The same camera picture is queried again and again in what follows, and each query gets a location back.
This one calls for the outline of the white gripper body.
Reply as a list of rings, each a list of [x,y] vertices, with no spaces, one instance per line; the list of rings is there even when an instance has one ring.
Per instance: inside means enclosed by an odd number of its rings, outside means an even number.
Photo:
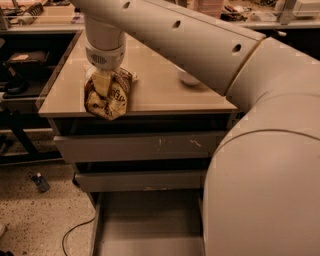
[[[120,67],[125,54],[125,46],[113,50],[100,50],[86,42],[86,56],[88,61],[101,70],[111,71]]]

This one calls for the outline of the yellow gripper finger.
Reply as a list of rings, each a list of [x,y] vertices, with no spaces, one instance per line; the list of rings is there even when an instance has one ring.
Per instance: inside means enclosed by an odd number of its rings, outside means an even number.
[[[106,97],[112,80],[111,72],[97,69],[92,74],[92,80],[95,91],[100,96]]]

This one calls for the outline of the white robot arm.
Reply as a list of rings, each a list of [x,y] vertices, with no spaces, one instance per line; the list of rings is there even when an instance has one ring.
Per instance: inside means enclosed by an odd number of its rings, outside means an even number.
[[[265,35],[160,0],[71,0],[224,96],[244,117],[205,178],[206,256],[320,256],[319,62]]]

